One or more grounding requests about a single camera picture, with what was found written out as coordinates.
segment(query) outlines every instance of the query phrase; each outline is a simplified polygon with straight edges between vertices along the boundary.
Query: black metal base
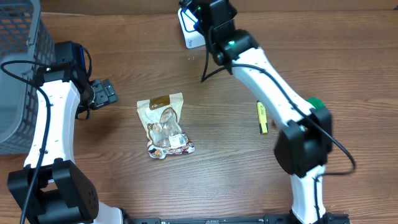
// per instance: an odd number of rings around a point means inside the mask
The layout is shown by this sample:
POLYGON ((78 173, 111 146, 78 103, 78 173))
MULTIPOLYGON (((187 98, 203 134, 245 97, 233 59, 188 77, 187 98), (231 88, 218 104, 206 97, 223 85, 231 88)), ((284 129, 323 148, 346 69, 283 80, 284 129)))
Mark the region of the black metal base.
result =
MULTIPOLYGON (((323 224, 350 224, 348 215, 327 213, 322 217, 323 224)), ((159 218, 129 218, 124 224, 303 224, 294 215, 264 215, 252 218, 192 218, 161 220, 159 218)))

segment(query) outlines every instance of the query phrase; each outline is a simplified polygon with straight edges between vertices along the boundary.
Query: plastic crate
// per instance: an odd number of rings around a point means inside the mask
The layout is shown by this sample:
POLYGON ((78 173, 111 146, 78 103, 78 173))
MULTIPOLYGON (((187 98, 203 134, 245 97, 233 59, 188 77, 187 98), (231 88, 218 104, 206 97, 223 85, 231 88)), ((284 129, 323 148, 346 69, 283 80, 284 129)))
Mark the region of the plastic crate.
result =
MULTIPOLYGON (((54 41, 40 20, 39 0, 0 1, 0 62, 55 62, 54 41)), ((31 80, 37 66, 14 64, 10 72, 31 80)), ((36 89, 0 71, 0 154, 27 153, 37 117, 36 89)))

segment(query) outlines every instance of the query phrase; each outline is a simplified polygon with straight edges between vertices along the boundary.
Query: white label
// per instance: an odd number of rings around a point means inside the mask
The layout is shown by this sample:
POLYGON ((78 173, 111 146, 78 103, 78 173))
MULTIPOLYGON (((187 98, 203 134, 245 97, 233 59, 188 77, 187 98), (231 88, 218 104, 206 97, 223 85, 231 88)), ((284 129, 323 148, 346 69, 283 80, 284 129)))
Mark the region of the white label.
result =
POLYGON ((185 139, 182 136, 182 134, 176 134, 174 136, 170 136, 169 141, 172 149, 186 145, 185 139))

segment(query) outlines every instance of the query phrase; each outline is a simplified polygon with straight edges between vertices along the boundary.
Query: green object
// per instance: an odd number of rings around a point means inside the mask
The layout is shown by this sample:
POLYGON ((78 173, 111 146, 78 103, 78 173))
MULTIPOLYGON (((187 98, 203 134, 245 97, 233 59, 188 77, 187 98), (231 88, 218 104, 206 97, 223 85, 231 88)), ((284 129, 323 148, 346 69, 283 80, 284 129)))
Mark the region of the green object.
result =
POLYGON ((325 107, 325 105, 323 104, 322 100, 319 100, 318 98, 311 97, 311 98, 307 99, 307 101, 309 103, 311 103, 312 106, 315 107, 315 109, 321 109, 321 108, 325 107))

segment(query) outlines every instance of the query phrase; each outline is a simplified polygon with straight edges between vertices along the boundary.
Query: wooden surface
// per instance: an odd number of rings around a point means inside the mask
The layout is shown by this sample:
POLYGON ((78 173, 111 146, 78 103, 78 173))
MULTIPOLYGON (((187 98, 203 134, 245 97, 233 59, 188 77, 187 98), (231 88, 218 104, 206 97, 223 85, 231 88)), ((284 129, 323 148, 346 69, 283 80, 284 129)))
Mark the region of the wooden surface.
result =
MULTIPOLYGON (((398 0, 230 0, 239 12, 391 10, 398 0)), ((175 14, 179 0, 41 0, 44 12, 86 15, 175 14)))
MULTIPOLYGON (((115 105, 76 121, 76 164, 99 199, 133 217, 235 217, 286 213, 289 175, 273 148, 277 131, 260 135, 256 99, 226 72, 199 82, 204 48, 187 50, 175 15, 46 17, 57 41, 81 43, 93 57, 92 78, 109 78, 115 105), (136 102, 182 92, 181 127, 197 151, 151 159, 136 102)), ((398 13, 242 13, 269 60, 304 98, 322 99, 334 135, 354 155, 358 170, 327 177, 325 206, 352 223, 398 221, 398 13)), ((216 68, 210 63, 209 71, 216 68)), ((6 187, 25 155, 0 156, 0 223, 17 223, 21 210, 6 187)), ((350 168, 335 150, 328 170, 350 168)))

